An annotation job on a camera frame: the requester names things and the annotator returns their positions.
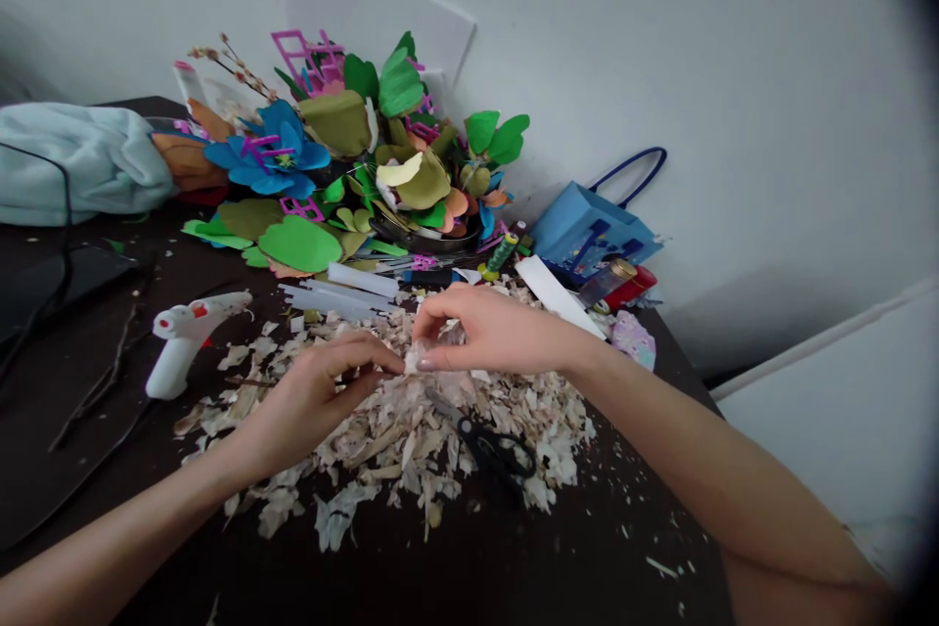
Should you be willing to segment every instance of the glass jar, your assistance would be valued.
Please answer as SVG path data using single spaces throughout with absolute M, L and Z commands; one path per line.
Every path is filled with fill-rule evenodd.
M 636 276 L 636 268 L 625 259 L 613 259 L 605 269 L 594 274 L 577 296 L 585 308 L 606 298 Z

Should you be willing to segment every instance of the black scissors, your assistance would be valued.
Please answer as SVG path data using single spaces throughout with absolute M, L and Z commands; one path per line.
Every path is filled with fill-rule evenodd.
M 504 499 L 503 503 L 508 503 L 512 510 L 521 509 L 523 500 L 519 480 L 535 474 L 535 453 L 531 448 L 517 435 L 497 433 L 477 423 L 436 391 L 428 389 L 427 398 L 437 411 L 453 421 L 457 434 L 466 444 L 479 468 L 490 498 L 493 501 L 496 501 L 497 497 Z M 515 455 L 516 447 L 528 458 L 527 464 L 518 461 Z

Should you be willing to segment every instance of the wood shaving pile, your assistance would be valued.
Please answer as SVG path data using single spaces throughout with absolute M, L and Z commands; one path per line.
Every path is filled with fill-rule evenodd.
M 494 288 L 541 307 L 528 289 L 514 284 Z M 460 478 L 476 470 L 450 419 L 440 415 L 427 398 L 428 388 L 492 425 L 497 432 L 526 438 L 535 450 L 538 466 L 535 475 L 523 484 L 525 506 L 551 512 L 557 491 L 564 485 L 577 484 L 574 455 L 578 446 L 596 435 L 580 393 L 554 372 L 530 377 L 482 371 L 419 373 L 415 366 L 424 350 L 411 344 L 413 321 L 414 314 L 400 309 L 388 318 L 362 323 L 340 321 L 336 313 L 330 313 L 325 323 L 305 328 L 283 345 L 269 336 L 277 324 L 268 323 L 251 345 L 230 347 L 218 366 L 220 370 L 237 367 L 250 353 L 246 379 L 276 381 L 306 347 L 353 330 L 368 330 L 405 359 L 406 371 L 404 376 L 384 382 L 303 462 L 248 488 L 244 496 L 232 497 L 225 504 L 226 516 L 231 519 L 263 500 L 266 504 L 260 513 L 258 533 L 270 538 L 291 515 L 304 513 L 296 488 L 302 477 L 324 472 L 333 487 L 338 487 L 339 469 L 343 468 L 346 472 L 342 478 L 349 480 L 330 501 L 314 496 L 322 552 L 339 549 L 356 506 L 374 500 L 385 485 L 389 488 L 385 499 L 389 507 L 400 508 L 406 493 L 418 497 L 418 507 L 425 512 L 426 541 L 430 528 L 442 519 L 442 500 L 456 499 L 462 489 Z M 464 339 L 457 321 L 450 321 L 442 341 L 457 344 Z M 184 458 L 183 464 L 204 452 L 206 443 L 210 447 L 217 442 L 219 433 L 238 427 L 257 408 L 267 390 L 243 384 L 223 391 L 217 399 L 202 399 L 174 428 L 177 436 L 197 428 L 204 433 L 197 440 L 198 450 Z

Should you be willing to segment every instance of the person's left hand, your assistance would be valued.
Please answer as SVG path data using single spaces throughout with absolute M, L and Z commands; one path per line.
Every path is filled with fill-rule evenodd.
M 403 373 L 401 358 L 370 333 L 350 333 L 310 347 L 220 446 L 228 446 L 242 483 L 253 484 L 296 465 L 382 380 Z M 340 376 L 350 381 L 336 393 Z

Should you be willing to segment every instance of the blue bag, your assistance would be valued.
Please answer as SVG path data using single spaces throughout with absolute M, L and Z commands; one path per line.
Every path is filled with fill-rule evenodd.
M 655 167 L 623 201 L 613 204 L 597 195 L 597 188 L 609 178 L 634 161 L 655 154 Z M 578 285 L 611 259 L 622 257 L 632 264 L 646 261 L 662 245 L 642 220 L 623 208 L 649 184 L 667 157 L 664 149 L 652 147 L 629 157 L 590 188 L 571 181 L 532 228 L 535 254 Z

